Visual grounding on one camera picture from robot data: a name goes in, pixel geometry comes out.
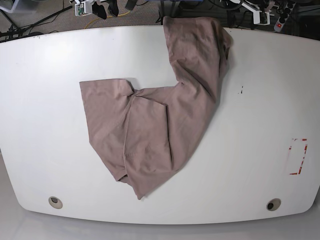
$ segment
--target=table surface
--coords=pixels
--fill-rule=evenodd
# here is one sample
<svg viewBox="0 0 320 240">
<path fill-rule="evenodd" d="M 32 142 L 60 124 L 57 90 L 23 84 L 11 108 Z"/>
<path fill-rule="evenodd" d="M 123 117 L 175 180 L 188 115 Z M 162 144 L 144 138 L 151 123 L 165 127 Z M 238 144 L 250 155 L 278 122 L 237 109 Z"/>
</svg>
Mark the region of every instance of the table surface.
<svg viewBox="0 0 320 240">
<path fill-rule="evenodd" d="M 307 211 L 320 185 L 320 42 L 227 31 L 234 41 L 229 72 L 200 145 L 178 174 L 142 200 L 115 182 L 90 146 L 79 82 L 125 78 L 136 89 L 174 86 L 162 26 L 1 43 L 0 148 L 20 205 L 137 224 L 236 222 Z M 50 206 L 51 196 L 62 209 Z M 281 206 L 268 211 L 275 198 Z"/>
</svg>

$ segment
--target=pink cloth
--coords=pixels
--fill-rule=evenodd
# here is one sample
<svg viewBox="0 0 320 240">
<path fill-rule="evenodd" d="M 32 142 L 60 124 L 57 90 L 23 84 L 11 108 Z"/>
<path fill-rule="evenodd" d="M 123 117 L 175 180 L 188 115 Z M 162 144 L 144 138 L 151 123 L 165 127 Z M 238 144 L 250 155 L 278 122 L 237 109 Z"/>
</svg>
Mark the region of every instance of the pink cloth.
<svg viewBox="0 0 320 240">
<path fill-rule="evenodd" d="M 125 79 L 80 83 L 92 147 L 139 200 L 195 151 L 219 97 L 231 45 L 214 18 L 165 17 L 163 27 L 176 86 L 134 90 Z"/>
</svg>

